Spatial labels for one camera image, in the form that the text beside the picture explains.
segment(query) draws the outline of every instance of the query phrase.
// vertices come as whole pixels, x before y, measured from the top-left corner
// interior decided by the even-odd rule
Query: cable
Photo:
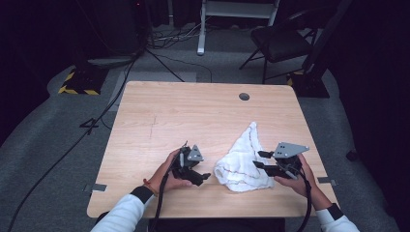
[[[15,214],[12,217],[12,221],[10,222],[9,225],[9,229],[8,232],[11,232],[13,229],[13,226],[15,224],[15,220],[17,219],[17,215],[20,212],[22,206],[24,205],[25,201],[28,199],[28,197],[31,195],[31,193],[36,189],[36,187],[42,182],[42,180],[54,169],[55,166],[57,166],[58,163],[61,162],[61,160],[63,160],[69,153],[70,151],[72,151],[74,149],[74,147],[85,137],[85,135],[97,124],[97,122],[103,117],[103,115],[108,111],[108,109],[115,103],[115,101],[118,99],[118,97],[120,96],[125,84],[127,83],[127,79],[128,79],[128,75],[130,74],[130,70],[133,66],[133,64],[135,63],[137,59],[137,56],[133,57],[132,63],[129,66],[129,69],[127,71],[127,75],[124,78],[124,82],[120,87],[120,90],[118,91],[117,95],[115,96],[115,98],[109,103],[109,105],[105,108],[105,110],[102,112],[102,114],[97,118],[97,120],[95,120],[89,129],[87,129],[87,131],[85,133],[83,133],[77,140],[76,142],[69,148],[69,150],[56,162],[54,162],[54,164],[48,168],[48,170],[43,174],[43,176],[36,182],[36,184],[34,184],[34,186],[32,186],[30,188],[30,190],[27,192],[27,194],[24,196],[23,200],[20,202],[20,204],[18,205],[17,209],[15,210]]]
[[[160,60],[160,58],[157,57],[156,54],[152,53],[150,50],[148,50],[147,48],[145,48],[145,50],[150,53],[151,55],[154,56],[154,58],[156,58],[158,61],[160,61],[160,63],[166,68],[168,69],[173,75],[175,75],[178,79],[180,79],[182,82],[185,82],[181,77],[179,77],[179,75],[177,73],[175,73],[174,71],[172,71],[166,64],[163,63],[162,60]]]
[[[149,228],[148,232],[154,232],[155,227],[157,226],[157,222],[160,218],[160,213],[161,213],[163,191],[165,190],[166,181],[168,180],[168,176],[169,176],[169,172],[171,171],[171,167],[174,164],[175,160],[178,158],[178,156],[179,156],[179,154],[175,155],[175,157],[172,159],[171,164],[169,164],[168,168],[166,169],[165,174],[162,177],[161,184],[160,184],[160,192],[159,192],[159,198],[158,198],[157,211],[155,213],[153,224],[151,225],[151,228]]]
[[[310,185],[310,183],[309,183],[309,181],[308,181],[308,179],[305,175],[305,170],[304,170],[303,167],[301,167],[302,172],[297,170],[296,168],[294,168],[292,166],[289,166],[289,168],[299,172],[299,175],[301,175],[301,177],[304,179],[305,186],[306,186],[306,189],[307,189],[307,212],[305,214],[304,221],[302,221],[302,224],[298,229],[298,232],[302,232],[302,231],[304,231],[306,225],[308,224],[308,219],[310,217],[310,212],[311,212],[311,185]]]
[[[85,18],[87,19],[87,22],[89,23],[89,25],[91,26],[91,29],[93,29],[94,34],[96,34],[97,38],[102,42],[102,44],[110,51],[112,51],[115,54],[118,55],[134,55],[139,48],[132,53],[123,53],[123,52],[119,52],[113,48],[111,48],[106,42],[105,40],[100,36],[99,32],[97,31],[97,28],[94,26],[93,22],[91,21],[90,17],[88,16],[88,14],[85,12],[84,8],[81,6],[81,4],[79,3],[78,0],[75,0],[77,6],[81,9],[82,13],[84,14]]]
[[[166,59],[171,60],[171,61],[177,61],[177,62],[181,62],[181,63],[187,64],[187,65],[193,65],[193,66],[202,67],[202,68],[208,70],[208,72],[209,72],[209,74],[210,74],[210,78],[211,78],[211,83],[213,82],[213,80],[212,80],[212,71],[211,71],[209,68],[205,67],[205,66],[198,65],[198,64],[194,64],[194,63],[185,62],[185,61],[182,61],[182,60],[172,59],[172,58],[169,58],[169,57],[164,56],[164,55],[159,55],[159,54],[155,54],[155,55],[156,55],[156,56],[163,57],[163,58],[166,58]]]

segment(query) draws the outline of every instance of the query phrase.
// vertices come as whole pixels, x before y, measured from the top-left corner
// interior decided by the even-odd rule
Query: white cloth
[[[273,187],[274,180],[253,163],[256,160],[269,164],[265,158],[257,154],[262,150],[256,123],[252,122],[236,140],[228,154],[217,162],[214,172],[220,184],[239,192]]]

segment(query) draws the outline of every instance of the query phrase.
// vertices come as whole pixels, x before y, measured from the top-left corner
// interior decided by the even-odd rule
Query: wooden table
[[[250,96],[248,101],[239,98]],[[142,82],[127,84],[102,160],[88,216],[98,217],[135,187],[142,185],[168,154],[186,141],[196,144],[204,157],[194,170],[212,173],[200,187],[184,188],[164,195],[162,218],[256,218],[300,217],[307,201],[291,188],[237,193],[220,185],[215,163],[227,154],[250,122],[257,123],[259,141],[266,151],[279,142],[309,146],[304,155],[316,177],[327,177],[307,122],[289,86]],[[337,202],[330,184],[319,187]],[[145,217],[153,218],[157,198]]]

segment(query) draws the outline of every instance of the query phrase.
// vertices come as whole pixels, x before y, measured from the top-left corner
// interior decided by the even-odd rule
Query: metal bracket
[[[188,160],[191,161],[204,161],[201,153],[199,152],[199,148],[196,145],[193,145],[192,149],[190,150],[190,154],[188,155]]]
[[[331,180],[329,177],[318,177],[317,181],[319,181],[320,184],[329,183],[332,186],[338,186],[338,182],[336,180]]]
[[[105,191],[106,185],[94,184],[94,185],[85,185],[83,191],[93,193],[93,191]]]
[[[273,154],[273,157],[275,159],[286,159],[308,151],[308,149],[308,146],[280,142]]]

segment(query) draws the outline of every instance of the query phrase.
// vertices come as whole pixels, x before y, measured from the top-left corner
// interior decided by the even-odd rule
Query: black wristband
[[[144,204],[148,201],[148,199],[150,199],[152,195],[154,195],[154,193],[152,193],[148,188],[144,186],[135,188],[131,192],[131,194],[138,197]]]
[[[343,212],[340,210],[336,203],[333,203],[332,206],[328,208],[328,211],[334,220],[343,217]]]

